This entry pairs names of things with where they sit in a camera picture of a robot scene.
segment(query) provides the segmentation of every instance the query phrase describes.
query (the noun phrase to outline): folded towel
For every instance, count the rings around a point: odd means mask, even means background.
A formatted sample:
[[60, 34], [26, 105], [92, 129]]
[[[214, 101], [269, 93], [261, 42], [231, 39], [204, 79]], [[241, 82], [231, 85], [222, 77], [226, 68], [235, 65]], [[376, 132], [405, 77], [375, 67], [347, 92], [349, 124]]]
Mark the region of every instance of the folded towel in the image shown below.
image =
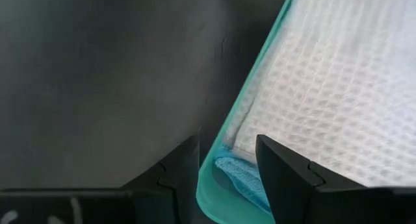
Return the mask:
[[416, 0], [293, 0], [216, 165], [260, 207], [258, 172], [230, 172], [255, 171], [258, 134], [365, 186], [416, 186], [415, 16]]

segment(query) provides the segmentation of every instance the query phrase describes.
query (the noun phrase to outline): teal plastic tray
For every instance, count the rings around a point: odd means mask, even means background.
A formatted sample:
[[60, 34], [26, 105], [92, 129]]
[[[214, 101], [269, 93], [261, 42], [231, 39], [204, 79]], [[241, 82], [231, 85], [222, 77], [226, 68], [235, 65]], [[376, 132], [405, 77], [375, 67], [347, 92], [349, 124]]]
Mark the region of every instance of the teal plastic tray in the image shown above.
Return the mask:
[[216, 137], [214, 144], [209, 151], [205, 161], [202, 164], [198, 180], [198, 188], [196, 191], [196, 199], [201, 210], [213, 221], [221, 224], [252, 224], [274, 223], [273, 216], [267, 214], [239, 195], [229, 182], [225, 181], [226, 176], [218, 176], [219, 169], [215, 168], [215, 153], [222, 143], [222, 139], [226, 133], [229, 123], [236, 112], [238, 105], [249, 85], [250, 80], [254, 76], [260, 61], [262, 61], [273, 39], [276, 37], [281, 22], [283, 21], [292, 0], [285, 0], [280, 13], [273, 24], [272, 30], [267, 36], [266, 42], [260, 50], [253, 68], [248, 75], [237, 100], [235, 101], [226, 121]]

